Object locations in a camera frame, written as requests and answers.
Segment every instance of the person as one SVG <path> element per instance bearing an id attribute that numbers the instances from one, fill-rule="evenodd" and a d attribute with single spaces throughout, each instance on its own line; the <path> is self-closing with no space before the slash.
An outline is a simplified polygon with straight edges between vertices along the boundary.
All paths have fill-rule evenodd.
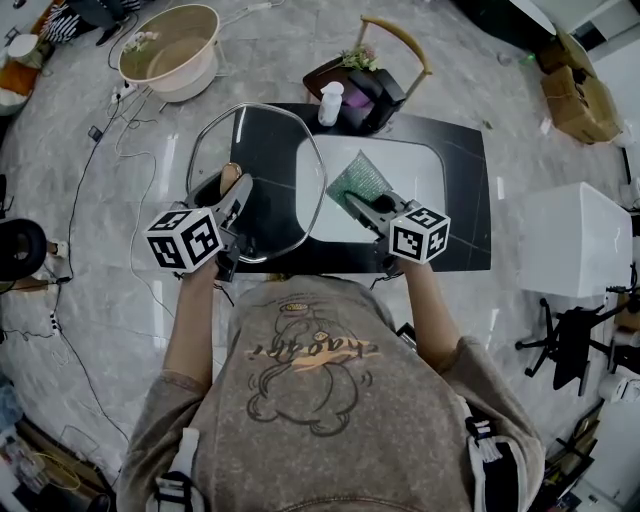
<path id="1" fill-rule="evenodd" d="M 366 288 L 295 276 L 262 283 L 235 305 L 228 357 L 213 383 L 217 267 L 185 277 L 164 368 L 131 437 L 118 509 L 144 510 L 159 496 L 156 479 L 183 429 L 194 429 L 195 456 L 182 462 L 188 473 L 192 461 L 186 476 L 212 511 L 473 510 L 466 403 L 519 447 L 526 510 L 542 482 L 539 437 L 485 348 L 459 335 L 430 265 L 401 268 L 417 354 Z"/>
<path id="2" fill-rule="evenodd" d="M 127 21 L 120 0 L 67 0 L 67 3 L 84 21 L 103 29 L 96 46 L 104 46 L 117 36 Z"/>

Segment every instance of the wall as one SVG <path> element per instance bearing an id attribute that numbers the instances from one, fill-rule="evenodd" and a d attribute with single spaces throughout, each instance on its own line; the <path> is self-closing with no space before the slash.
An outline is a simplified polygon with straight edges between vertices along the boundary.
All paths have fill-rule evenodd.
<path id="1" fill-rule="evenodd" d="M 589 57 L 611 90 L 620 117 L 633 125 L 637 143 L 627 153 L 632 176 L 640 176 L 640 26 L 594 48 Z"/>
<path id="2" fill-rule="evenodd" d="M 573 32 L 610 0 L 533 0 L 565 32 Z"/>

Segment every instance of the cardboard box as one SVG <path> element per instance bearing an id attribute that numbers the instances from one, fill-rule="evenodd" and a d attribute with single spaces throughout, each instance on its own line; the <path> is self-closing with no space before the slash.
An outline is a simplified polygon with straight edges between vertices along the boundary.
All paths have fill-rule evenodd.
<path id="1" fill-rule="evenodd" d="M 622 306 L 628 300 L 629 295 L 626 293 L 618 296 L 618 306 Z M 616 325 L 631 331 L 640 331 L 640 313 L 630 313 L 628 309 L 625 309 L 616 315 L 614 322 Z"/>
<path id="2" fill-rule="evenodd" d="M 538 53 L 538 63 L 547 74 L 569 66 L 571 69 L 582 69 L 594 78 L 598 77 L 585 49 L 572 36 L 560 30 L 555 41 Z"/>
<path id="3" fill-rule="evenodd" d="M 597 78 L 564 66 L 541 83 L 559 130 L 585 144 L 609 142 L 622 131 L 611 93 Z"/>

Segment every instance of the gray tile floor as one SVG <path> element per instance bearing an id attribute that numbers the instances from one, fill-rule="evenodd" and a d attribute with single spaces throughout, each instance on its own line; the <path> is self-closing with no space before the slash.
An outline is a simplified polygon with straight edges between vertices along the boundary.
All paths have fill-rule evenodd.
<path id="1" fill-rule="evenodd" d="M 250 0 L 201 0 L 224 18 Z M 164 10 L 157 0 L 142 19 Z M 432 61 L 428 77 L 404 112 L 461 124 L 482 131 L 491 191 L 492 270 L 440 274 L 446 300 L 464 333 L 486 343 L 513 391 L 531 414 L 545 442 L 571 428 L 596 400 L 595 386 L 603 370 L 594 356 L 593 376 L 585 397 L 576 384 L 554 392 L 547 365 L 536 379 L 523 369 L 537 354 L 516 353 L 513 343 L 531 333 L 538 317 L 539 296 L 519 290 L 518 203 L 523 194 L 566 183 L 587 181 L 617 199 L 624 176 L 620 150 L 605 144 L 585 147 L 539 125 L 548 115 L 534 64 L 520 65 L 523 54 L 472 25 L 447 0 L 286 0 L 284 5 L 251 14 L 224 27 L 221 38 L 230 61 L 229 76 L 217 78 L 199 97 L 170 105 L 158 114 L 151 96 L 142 119 L 156 119 L 128 131 L 122 151 L 150 151 L 148 156 L 118 158 L 114 144 L 125 123 L 118 119 L 105 135 L 80 191 L 72 233 L 75 279 L 63 289 L 59 321 L 85 363 L 106 413 L 130 433 L 146 390 L 162 362 L 172 318 L 151 298 L 146 285 L 129 268 L 129 246 L 138 211 L 144 226 L 172 201 L 184 197 L 186 164 L 198 131 L 215 115 L 241 101 L 304 101 L 302 76 L 353 44 L 359 15 L 369 13 L 396 21 L 419 41 Z M 0 162 L 15 194 L 15 216 L 40 223 L 50 238 L 66 239 L 78 180 L 91 151 L 87 131 L 107 124 L 108 97 L 119 76 L 106 65 L 108 47 L 94 46 L 98 34 L 85 35 L 59 48 L 40 78 L 32 98 L 6 136 Z M 383 66 L 401 85 L 408 85 L 417 64 L 399 43 L 384 35 L 371 39 Z M 497 55 L 512 59 L 502 65 Z M 498 195 L 498 180 L 504 195 Z M 140 235 L 133 241 L 137 274 L 170 309 L 176 305 L 178 282 L 154 270 Z M 61 267 L 54 271 L 65 273 Z M 370 283 L 372 276 L 354 276 Z M 238 276 L 229 287 L 233 297 L 255 285 L 260 276 Z M 406 286 L 401 279 L 380 283 L 375 293 L 401 324 L 410 318 Z M 11 293 L 2 297 L 6 329 L 50 332 L 48 314 L 57 291 Z M 602 303 L 602 297 L 585 304 Z M 558 308 L 575 302 L 556 299 Z M 224 362 L 224 326 L 230 306 L 216 303 L 218 337 L 214 357 Z M 596 339 L 607 338 L 598 330 Z M 0 366 L 15 383 L 27 414 L 63 442 L 84 451 L 115 475 L 126 442 L 100 414 L 74 357 L 59 338 L 17 334 L 0 347 Z"/>

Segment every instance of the chair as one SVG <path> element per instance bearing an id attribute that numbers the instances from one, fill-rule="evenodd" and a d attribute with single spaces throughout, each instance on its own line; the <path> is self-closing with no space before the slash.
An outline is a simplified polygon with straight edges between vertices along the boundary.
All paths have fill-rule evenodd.
<path id="1" fill-rule="evenodd" d="M 534 377 L 542 363 L 551 359 L 556 363 L 553 377 L 553 389 L 560 389 L 573 379 L 580 379 L 578 396 L 583 396 L 589 374 L 589 347 L 604 353 L 609 358 L 609 369 L 615 371 L 618 365 L 629 368 L 631 371 L 640 372 L 640 348 L 629 346 L 603 345 L 591 339 L 591 329 L 605 322 L 621 311 L 629 308 L 635 313 L 640 311 L 640 297 L 631 295 L 631 299 L 602 315 L 598 313 L 604 308 L 588 310 L 580 307 L 570 309 L 556 317 L 560 320 L 553 327 L 553 320 L 549 304 L 546 299 L 540 299 L 540 305 L 544 309 L 547 336 L 544 340 L 524 343 L 518 341 L 516 350 L 525 348 L 542 347 L 542 353 L 536 361 L 533 369 L 527 368 L 524 373 L 527 377 Z"/>
<path id="2" fill-rule="evenodd" d="M 364 38 L 367 27 L 369 26 L 369 23 L 372 23 L 380 28 L 383 28 L 390 34 L 400 39 L 409 47 L 409 49 L 416 55 L 416 57 L 422 64 L 422 71 L 420 71 L 416 79 L 409 87 L 409 90 L 405 93 L 406 98 L 409 99 L 418 85 L 420 85 L 422 80 L 424 80 L 427 75 L 433 74 L 431 71 L 431 66 L 429 65 L 429 61 L 422 51 L 422 48 L 410 34 L 389 21 L 369 16 L 361 16 L 360 19 L 362 20 L 362 27 L 360 28 L 360 34 L 358 35 L 358 39 L 356 41 L 356 44 L 354 45 L 354 48 L 357 48 L 362 44 L 362 40 Z M 321 100 L 322 93 L 320 92 L 320 90 L 329 82 L 340 82 L 344 86 L 343 104 L 352 107 L 365 106 L 368 100 L 366 100 L 366 98 L 363 98 L 364 95 L 348 78 L 351 71 L 351 68 L 342 67 L 342 57 L 336 57 L 335 59 L 327 62 L 326 64 L 323 64 L 319 68 L 314 69 L 311 73 L 307 74 L 302 79 L 302 83 L 307 88 L 307 103 L 311 99 L 311 94 L 313 94 L 318 100 Z M 369 77 L 374 76 L 370 71 L 365 71 L 364 73 Z"/>

